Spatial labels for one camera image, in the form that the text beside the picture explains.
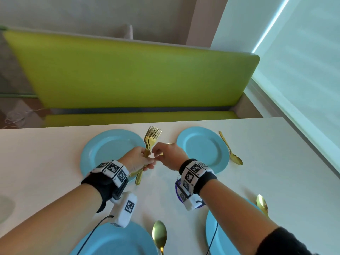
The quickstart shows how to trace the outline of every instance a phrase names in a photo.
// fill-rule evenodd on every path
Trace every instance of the wire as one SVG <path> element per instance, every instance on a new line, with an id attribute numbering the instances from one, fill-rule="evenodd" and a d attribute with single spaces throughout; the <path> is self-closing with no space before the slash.
<path id="1" fill-rule="evenodd" d="M 96 225 L 96 227 L 92 230 L 92 232 L 90 233 L 90 235 L 87 237 L 86 241 L 84 242 L 83 246 L 80 248 L 80 250 L 78 251 L 77 255 L 79 255 L 79 253 L 82 251 L 82 249 L 84 248 L 85 244 L 87 243 L 87 241 L 90 239 L 91 235 L 93 234 L 93 232 L 96 230 L 96 228 L 100 225 L 101 222 L 103 222 L 106 218 L 113 218 L 113 215 L 109 215 L 107 217 L 104 217 L 102 220 L 100 220 L 100 222 Z"/>
<path id="2" fill-rule="evenodd" d="M 28 116 L 30 116 L 32 113 L 36 112 L 36 111 L 40 111 L 40 110 L 44 110 L 46 108 L 41 108 L 41 109 L 37 109 L 37 110 L 27 110 L 24 112 L 14 112 L 14 111 L 10 111 L 7 113 L 6 115 L 6 119 L 4 120 L 4 122 L 6 124 L 14 124 L 14 123 L 18 123 L 17 126 L 13 126 L 13 125 L 6 125 L 5 127 L 3 127 L 2 129 L 6 129 L 7 127 L 13 127 L 13 128 L 21 128 L 25 125 L 26 123 L 26 119 Z"/>
<path id="3" fill-rule="evenodd" d="M 214 238 L 215 238 L 215 234 L 216 234 L 216 232 L 217 232 L 217 228 L 218 228 L 218 223 L 217 223 L 216 230 L 215 230 L 215 232 L 214 232 L 213 238 L 211 239 L 211 243 L 210 243 L 210 245 L 209 245 L 209 248 L 208 248 L 208 251 L 207 251 L 207 254 L 206 254 L 206 255 L 209 254 L 210 247 L 211 247 L 211 245 L 212 245 L 212 242 L 213 242 L 213 240 L 214 240 Z"/>

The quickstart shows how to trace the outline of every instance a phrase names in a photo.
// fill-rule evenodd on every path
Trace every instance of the black wrist band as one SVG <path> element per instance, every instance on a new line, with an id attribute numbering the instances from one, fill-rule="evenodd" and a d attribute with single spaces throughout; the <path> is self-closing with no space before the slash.
<path id="1" fill-rule="evenodd" d="M 197 159 L 194 159 L 194 158 L 188 159 L 188 160 L 186 160 L 186 161 L 181 165 L 180 170 L 179 170 L 180 175 L 182 175 L 182 173 L 183 173 L 185 167 L 186 167 L 188 164 L 190 164 L 192 161 L 197 161 Z"/>
<path id="2" fill-rule="evenodd" d="M 217 179 L 217 177 L 212 172 L 205 172 L 204 175 L 198 178 L 198 181 L 193 188 L 193 193 L 199 195 L 203 186 L 212 179 Z"/>
<path id="3" fill-rule="evenodd" d="M 97 213 L 103 211 L 106 202 L 111 198 L 112 192 L 116 188 L 112 179 L 103 173 L 90 173 L 89 176 L 82 180 L 81 184 L 84 183 L 92 185 L 100 193 L 102 204 Z"/>

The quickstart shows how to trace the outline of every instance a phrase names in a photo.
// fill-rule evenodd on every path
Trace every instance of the light blue plate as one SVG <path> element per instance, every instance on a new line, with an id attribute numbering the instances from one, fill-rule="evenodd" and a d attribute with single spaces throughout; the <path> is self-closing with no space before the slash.
<path id="1" fill-rule="evenodd" d="M 256 207 L 258 210 L 260 210 L 256 205 L 251 203 L 249 200 L 247 199 L 245 200 L 248 201 L 250 204 L 252 204 L 254 207 Z M 212 237 L 214 236 L 216 226 L 217 226 L 217 221 L 209 210 L 209 213 L 207 216 L 207 222 L 205 225 L 205 233 L 207 237 L 208 246 L 210 245 Z M 223 232 L 220 226 L 218 226 L 217 228 L 215 238 L 210 247 L 210 254 L 211 255 L 240 255 L 240 253 L 237 251 L 235 246 L 232 244 L 232 242 L 229 240 L 228 236 Z"/>
<path id="2" fill-rule="evenodd" d="M 70 255 L 76 255 L 87 239 L 87 234 Z M 85 244 L 79 255 L 158 255 L 157 248 L 147 231 L 130 222 L 126 228 L 110 223 L 99 226 Z"/>
<path id="3" fill-rule="evenodd" d="M 145 144 L 142 138 L 134 132 L 123 129 L 102 132 L 85 145 L 80 158 L 80 171 L 85 177 L 100 163 L 112 159 L 117 160 L 137 146 L 145 146 Z"/>
<path id="4" fill-rule="evenodd" d="M 177 138 L 180 146 L 190 158 L 202 161 L 214 173 L 223 171 L 229 162 L 229 150 L 220 136 L 203 127 L 190 127 Z"/>

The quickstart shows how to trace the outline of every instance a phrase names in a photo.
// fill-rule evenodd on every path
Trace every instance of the white table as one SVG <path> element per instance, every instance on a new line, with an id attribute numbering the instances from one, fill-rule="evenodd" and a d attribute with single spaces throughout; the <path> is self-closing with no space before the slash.
<path id="1" fill-rule="evenodd" d="M 283 118 L 152 125 L 163 130 L 159 141 L 165 143 L 175 142 L 179 133 L 190 126 L 206 127 L 216 133 L 221 130 L 244 165 L 230 161 L 218 174 L 219 180 L 250 200 L 262 194 L 270 218 L 293 232 L 312 252 L 338 254 L 340 180 Z M 1 130 L 0 222 L 4 222 L 0 224 L 0 236 L 80 183 L 80 154 L 91 138 L 116 128 L 144 137 L 149 126 L 142 123 Z M 159 162 L 153 171 L 143 174 L 140 186 L 130 183 L 127 190 L 138 196 L 132 220 L 149 233 L 156 220 L 165 223 L 165 254 L 205 254 L 208 209 L 185 210 L 174 190 L 177 176 Z M 111 207 L 95 215 L 86 231 Z"/>

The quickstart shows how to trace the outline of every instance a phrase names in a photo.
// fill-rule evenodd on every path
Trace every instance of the green bench backrest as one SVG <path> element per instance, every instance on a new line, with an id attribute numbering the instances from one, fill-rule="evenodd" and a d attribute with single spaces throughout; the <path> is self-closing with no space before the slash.
<path id="1" fill-rule="evenodd" d="M 235 105 L 259 57 L 181 46 L 6 31 L 45 107 Z"/>

